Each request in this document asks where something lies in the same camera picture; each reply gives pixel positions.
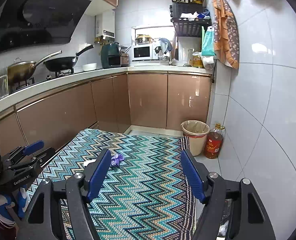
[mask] zigzag patterned rug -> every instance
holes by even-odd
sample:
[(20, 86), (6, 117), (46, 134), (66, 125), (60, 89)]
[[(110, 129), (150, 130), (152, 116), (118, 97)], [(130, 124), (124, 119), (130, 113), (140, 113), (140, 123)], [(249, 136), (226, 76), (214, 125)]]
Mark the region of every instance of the zigzag patterned rug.
[[(157, 138), (85, 129), (45, 167), (27, 191), (30, 200), (40, 181), (69, 178), (103, 148), (125, 160), (109, 168), (89, 212), (100, 239), (191, 239), (195, 198), (180, 164), (188, 148), (181, 138)], [(66, 235), (74, 239), (67, 203), (62, 201)]]

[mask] cooking oil bottle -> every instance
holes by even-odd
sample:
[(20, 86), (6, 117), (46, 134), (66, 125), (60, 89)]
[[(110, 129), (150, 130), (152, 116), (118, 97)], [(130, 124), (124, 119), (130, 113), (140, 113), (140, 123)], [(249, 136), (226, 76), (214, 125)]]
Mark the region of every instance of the cooking oil bottle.
[(225, 132), (225, 127), (221, 126), (220, 123), (216, 123), (214, 129), (210, 131), (204, 149), (204, 155), (207, 158), (215, 159), (218, 157)]

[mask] microwave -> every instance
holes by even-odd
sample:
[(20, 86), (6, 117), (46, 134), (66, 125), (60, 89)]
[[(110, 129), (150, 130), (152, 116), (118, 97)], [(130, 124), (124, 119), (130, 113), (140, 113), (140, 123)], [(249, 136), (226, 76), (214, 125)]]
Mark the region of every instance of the microwave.
[(156, 42), (132, 46), (132, 61), (158, 59), (160, 54), (155, 52), (157, 46)]

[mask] countertop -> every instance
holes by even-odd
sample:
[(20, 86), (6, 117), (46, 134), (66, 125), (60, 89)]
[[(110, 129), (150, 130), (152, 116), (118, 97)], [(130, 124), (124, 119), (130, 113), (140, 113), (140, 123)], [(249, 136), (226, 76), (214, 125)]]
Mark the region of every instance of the countertop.
[(27, 98), (43, 93), (45, 91), (68, 85), (70, 83), (82, 81), (85, 79), (115, 74), (127, 71), (171, 71), (171, 72), (189, 72), (189, 73), (206, 73), (212, 74), (212, 70), (195, 67), (169, 66), (169, 65), (146, 65), (146, 66), (129, 66), (110, 69), (99, 69), (87, 72), (76, 73), (68, 76), (51, 79), (42, 83), (38, 83), (22, 90), (19, 90), (0, 100), (0, 112), (23, 101)]

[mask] screw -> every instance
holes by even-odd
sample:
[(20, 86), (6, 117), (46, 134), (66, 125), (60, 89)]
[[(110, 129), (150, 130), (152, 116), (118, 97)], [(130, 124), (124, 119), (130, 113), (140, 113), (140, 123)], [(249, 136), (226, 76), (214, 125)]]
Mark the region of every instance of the screw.
[(50, 182), (49, 178), (45, 178), (41, 181), (42, 184), (48, 184)]
[(212, 172), (209, 173), (209, 176), (210, 176), (211, 178), (213, 178), (213, 179), (216, 179), (216, 178), (218, 177), (218, 173), (212, 171)]
[(251, 181), (250, 181), (249, 179), (247, 179), (247, 178), (244, 178), (244, 179), (242, 180), (242, 182), (243, 182), (244, 184), (246, 184), (246, 185), (249, 185), (249, 184), (251, 183)]
[(74, 174), (74, 177), (76, 179), (80, 179), (82, 177), (82, 173), (81, 172), (77, 172), (77, 173)]

